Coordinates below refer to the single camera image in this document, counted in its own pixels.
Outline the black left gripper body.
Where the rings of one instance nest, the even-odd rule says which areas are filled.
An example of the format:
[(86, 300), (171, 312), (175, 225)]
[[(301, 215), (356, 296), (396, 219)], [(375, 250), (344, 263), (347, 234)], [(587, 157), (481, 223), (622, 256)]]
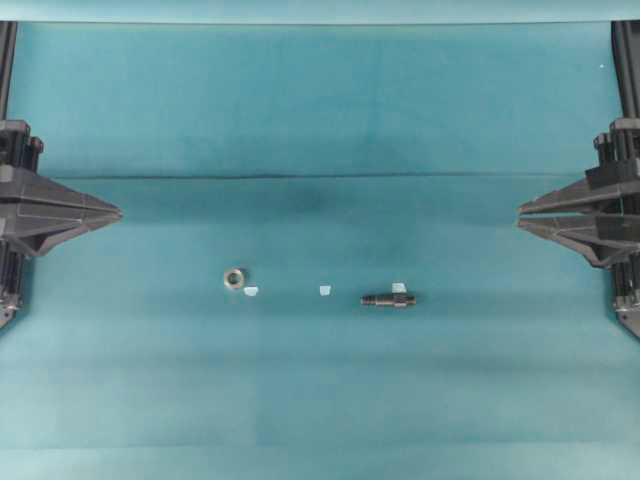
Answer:
[[(36, 172), (43, 148), (43, 142), (31, 135), (26, 122), (1, 122), (1, 165)], [(25, 262), (24, 254), (1, 241), (1, 327), (11, 322), (22, 307)]]

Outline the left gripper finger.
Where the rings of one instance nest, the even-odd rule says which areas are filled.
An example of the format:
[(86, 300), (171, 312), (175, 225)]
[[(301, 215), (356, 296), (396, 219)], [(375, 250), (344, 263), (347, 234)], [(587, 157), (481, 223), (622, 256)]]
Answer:
[(72, 190), (23, 168), (1, 169), (1, 200), (9, 203), (75, 208), (122, 217), (121, 210), (113, 204)]
[(115, 224), (121, 213), (87, 214), (80, 219), (19, 216), (5, 220), (1, 239), (29, 257), (44, 256), (58, 245), (86, 233)]

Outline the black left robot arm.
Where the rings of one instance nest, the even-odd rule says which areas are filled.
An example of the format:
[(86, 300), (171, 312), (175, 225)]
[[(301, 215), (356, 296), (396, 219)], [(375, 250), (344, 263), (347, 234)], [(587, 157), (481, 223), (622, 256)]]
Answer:
[(26, 262), (80, 235), (114, 224), (121, 210), (38, 174), (42, 140), (7, 118), (18, 24), (1, 23), (1, 325), (23, 305)]

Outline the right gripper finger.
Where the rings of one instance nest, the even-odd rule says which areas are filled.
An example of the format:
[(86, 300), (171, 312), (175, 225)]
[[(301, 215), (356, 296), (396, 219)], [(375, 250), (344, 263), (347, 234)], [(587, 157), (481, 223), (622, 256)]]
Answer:
[(607, 164), (586, 170), (582, 180), (522, 204), (518, 213), (596, 213), (615, 200), (638, 193), (638, 164)]
[(594, 268), (609, 268), (639, 253), (636, 215), (527, 216), (517, 226), (582, 255)]

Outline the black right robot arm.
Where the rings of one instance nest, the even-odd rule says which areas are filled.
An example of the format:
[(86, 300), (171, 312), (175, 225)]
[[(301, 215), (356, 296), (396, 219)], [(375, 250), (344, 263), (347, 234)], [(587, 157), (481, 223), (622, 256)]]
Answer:
[(639, 22), (611, 23), (623, 116), (593, 140), (598, 165), (522, 204), (517, 226), (611, 273), (618, 322), (639, 335)]

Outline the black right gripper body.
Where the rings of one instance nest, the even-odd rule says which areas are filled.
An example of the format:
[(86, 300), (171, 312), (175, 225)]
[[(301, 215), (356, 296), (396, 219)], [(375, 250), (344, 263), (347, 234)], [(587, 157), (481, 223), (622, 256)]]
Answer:
[(615, 215), (605, 222), (605, 237), (620, 241), (622, 253), (609, 270), (613, 307), (619, 323), (639, 333), (639, 120), (619, 118), (594, 140), (600, 165), (595, 178), (615, 191), (602, 211)]

